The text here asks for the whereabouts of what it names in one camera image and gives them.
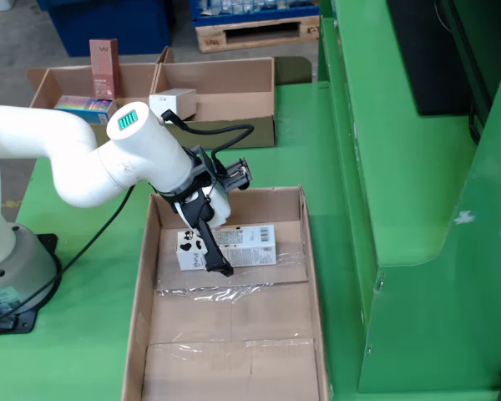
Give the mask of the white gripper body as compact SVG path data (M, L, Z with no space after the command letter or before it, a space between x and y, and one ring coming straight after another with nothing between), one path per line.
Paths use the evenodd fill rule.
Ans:
M201 188L199 194L205 196L200 205L200 217L210 228L223 226L230 217L227 193L221 186L207 186Z

